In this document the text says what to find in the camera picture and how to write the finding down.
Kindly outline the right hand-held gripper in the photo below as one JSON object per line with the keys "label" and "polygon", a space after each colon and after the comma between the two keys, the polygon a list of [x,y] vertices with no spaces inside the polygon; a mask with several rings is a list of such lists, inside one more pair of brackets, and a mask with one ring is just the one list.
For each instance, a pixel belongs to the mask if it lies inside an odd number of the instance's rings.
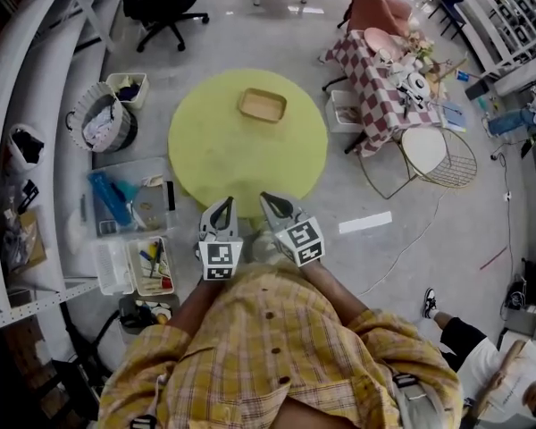
{"label": "right hand-held gripper", "polygon": [[297,267],[319,261],[325,244],[317,219],[290,195],[263,191],[260,205],[276,248]]}

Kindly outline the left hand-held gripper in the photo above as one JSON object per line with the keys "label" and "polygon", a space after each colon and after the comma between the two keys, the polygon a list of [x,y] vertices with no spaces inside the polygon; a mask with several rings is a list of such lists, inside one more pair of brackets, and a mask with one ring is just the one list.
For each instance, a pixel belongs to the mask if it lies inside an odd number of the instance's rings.
{"label": "left hand-held gripper", "polygon": [[201,215],[197,251],[203,266],[203,280],[231,279],[239,264],[243,239],[239,236],[237,204],[234,197],[221,198]]}

